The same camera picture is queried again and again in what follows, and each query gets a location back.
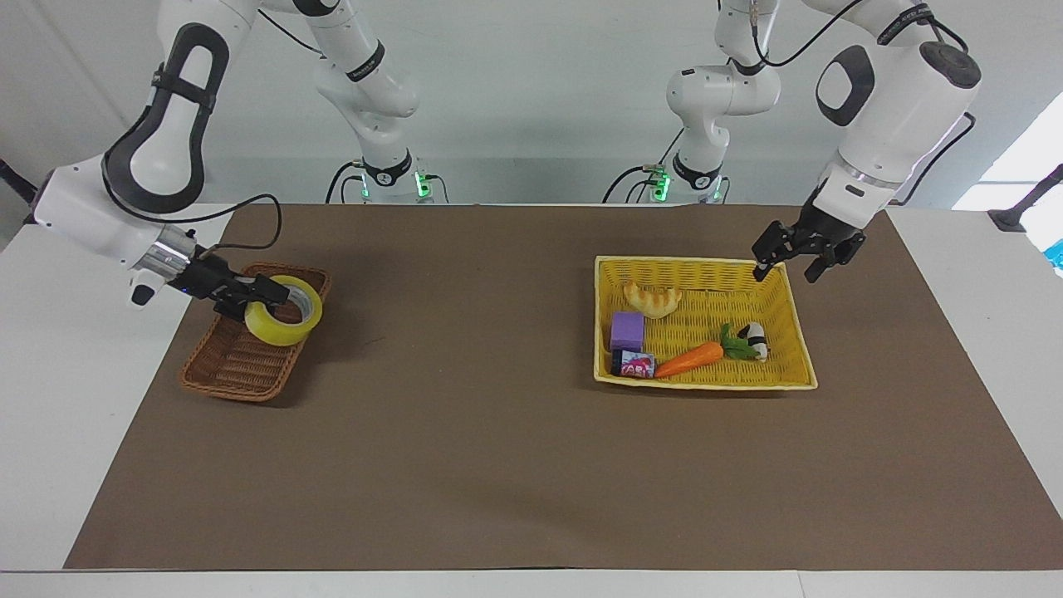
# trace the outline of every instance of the table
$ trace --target table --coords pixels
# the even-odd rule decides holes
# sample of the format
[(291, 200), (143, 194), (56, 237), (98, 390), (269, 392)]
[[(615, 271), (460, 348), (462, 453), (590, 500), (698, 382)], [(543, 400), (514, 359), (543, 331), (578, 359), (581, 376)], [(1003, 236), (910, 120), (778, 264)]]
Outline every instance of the table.
[[(1063, 305), (1059, 278), (1023, 236), (996, 232), (983, 213), (895, 209), (889, 217), (1060, 509), (1063, 440), (1058, 430), (1063, 424), (1063, 405), (1052, 400), (1058, 393), (1053, 393), (1051, 368), (1052, 349), (1059, 346), (1063, 329), (1052, 310)], [(199, 226), (201, 240), (210, 242), (223, 226), (223, 221)], [(0, 289), (0, 305), (5, 307), (0, 315), (5, 331), (0, 339), (5, 349), (0, 372), (6, 391), (0, 399), (0, 447), (4, 449), (0, 569), (55, 569), (77, 536), (187, 301), (178, 293), (161, 293), (148, 310), (131, 313), (122, 307), (124, 272), (35, 227), (23, 229), (0, 255), (0, 275), (10, 278)], [(51, 298), (66, 295), (75, 295), (77, 305)], [(33, 301), (31, 296), (46, 298)], [(56, 310), (61, 305), (68, 309)], [(1028, 349), (1022, 355), (998, 342), (1016, 335)], [(115, 363), (121, 363), (117, 371)], [(92, 400), (65, 401), (74, 385)], [(279, 593), (284, 587), (315, 586), (440, 596), (459, 591), (612, 596), (661, 594), (662, 590), (674, 595), (800, 596), (804, 592), (806, 596), (833, 596), (872, 582), (885, 592), (882, 595), (922, 591), (1048, 596), (1063, 582), (1063, 573), (4, 574), (0, 594), (5, 587), (13, 595), (32, 588), (65, 593), (70, 587), (94, 593), (96, 587), (96, 592), (108, 588), (132, 595), (165, 584), (222, 595), (231, 584), (251, 584)]]

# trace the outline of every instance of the brown tabletop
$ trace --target brown tabletop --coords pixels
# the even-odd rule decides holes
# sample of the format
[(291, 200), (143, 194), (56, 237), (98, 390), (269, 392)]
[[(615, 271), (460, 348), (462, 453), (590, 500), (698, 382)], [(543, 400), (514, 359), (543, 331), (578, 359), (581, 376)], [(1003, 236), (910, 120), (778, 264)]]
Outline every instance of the brown tabletop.
[(287, 206), (276, 246), (231, 253), (334, 276), (285, 393), (182, 391), (213, 319), (193, 304), (66, 566), (1063, 568), (1063, 523), (885, 217), (851, 264), (793, 270), (819, 390), (592, 380), (596, 255), (746, 258), (795, 215)]

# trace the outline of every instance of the carrot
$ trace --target carrot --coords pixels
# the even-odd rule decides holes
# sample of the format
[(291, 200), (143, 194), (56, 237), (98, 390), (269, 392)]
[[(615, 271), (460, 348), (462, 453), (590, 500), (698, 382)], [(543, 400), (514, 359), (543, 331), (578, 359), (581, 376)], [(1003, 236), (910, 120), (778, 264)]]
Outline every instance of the carrot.
[(724, 359), (749, 360), (757, 357), (757, 352), (741, 339), (730, 337), (730, 325), (725, 324), (720, 330), (720, 343), (709, 341), (695, 349), (691, 349), (678, 358), (669, 360), (657, 366), (654, 378), (668, 378), (696, 368), (714, 364)]

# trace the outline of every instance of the roll of tape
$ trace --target roll of tape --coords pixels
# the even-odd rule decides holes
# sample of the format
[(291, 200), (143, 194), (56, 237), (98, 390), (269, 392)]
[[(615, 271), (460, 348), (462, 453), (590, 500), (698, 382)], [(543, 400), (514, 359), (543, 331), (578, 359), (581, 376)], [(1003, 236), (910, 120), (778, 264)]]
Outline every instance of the roll of tape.
[(314, 327), (321, 322), (321, 296), (306, 280), (296, 276), (279, 274), (271, 279), (288, 288), (288, 301), (299, 308), (302, 322), (283, 323), (273, 318), (260, 302), (248, 304), (243, 311), (243, 324), (263, 343), (276, 347), (288, 347), (305, 340)]

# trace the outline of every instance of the yellow wicker basket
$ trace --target yellow wicker basket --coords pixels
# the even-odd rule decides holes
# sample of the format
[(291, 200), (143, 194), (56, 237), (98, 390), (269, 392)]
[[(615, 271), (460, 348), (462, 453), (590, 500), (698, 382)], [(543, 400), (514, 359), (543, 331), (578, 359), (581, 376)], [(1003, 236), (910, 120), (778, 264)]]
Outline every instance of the yellow wicker basket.
[[(753, 277), (752, 259), (705, 257), (629, 257), (600, 255), (595, 260), (594, 379), (626, 387), (702, 391), (810, 391), (817, 387), (805, 346), (786, 264), (776, 266), (762, 283)], [(679, 309), (659, 321), (646, 321), (644, 351), (663, 363), (709, 341), (730, 323), (732, 335), (758, 322), (766, 331), (771, 354), (764, 363), (724, 359), (712, 365), (659, 380), (610, 374), (609, 329), (612, 314), (635, 311), (623, 285), (684, 291)]]

